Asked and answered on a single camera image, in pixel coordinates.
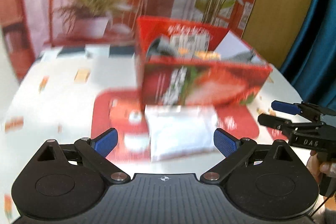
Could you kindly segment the person's right hand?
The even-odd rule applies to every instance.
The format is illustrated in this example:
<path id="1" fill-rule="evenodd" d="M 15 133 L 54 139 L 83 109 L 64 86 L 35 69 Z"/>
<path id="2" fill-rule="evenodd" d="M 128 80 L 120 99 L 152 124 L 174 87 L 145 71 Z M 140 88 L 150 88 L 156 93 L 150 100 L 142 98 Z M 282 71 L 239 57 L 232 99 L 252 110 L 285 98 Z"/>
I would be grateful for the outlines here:
<path id="1" fill-rule="evenodd" d="M 324 174 L 332 178 L 335 178 L 336 176 L 336 163 L 326 161 L 321 162 L 317 157 L 316 151 L 310 151 L 310 157 L 306 167 L 318 184 Z"/>

